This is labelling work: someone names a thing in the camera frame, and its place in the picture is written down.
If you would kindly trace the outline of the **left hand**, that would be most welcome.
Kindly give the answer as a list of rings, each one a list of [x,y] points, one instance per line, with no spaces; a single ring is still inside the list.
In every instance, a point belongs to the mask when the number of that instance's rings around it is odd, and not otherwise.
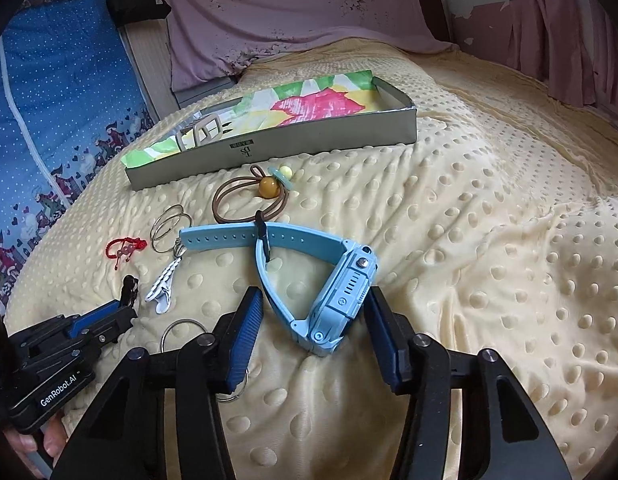
[[[53,458],[54,463],[57,463],[68,441],[66,428],[62,423],[62,416],[64,416],[63,412],[54,414],[48,420],[46,428],[43,431],[44,450]],[[26,466],[37,479],[43,479],[43,472],[30,460],[30,457],[34,453],[39,452],[39,445],[36,443],[36,440],[34,440],[34,437],[30,436],[30,434],[20,434],[12,427],[5,428],[3,434],[17,456],[24,463],[24,466]]]

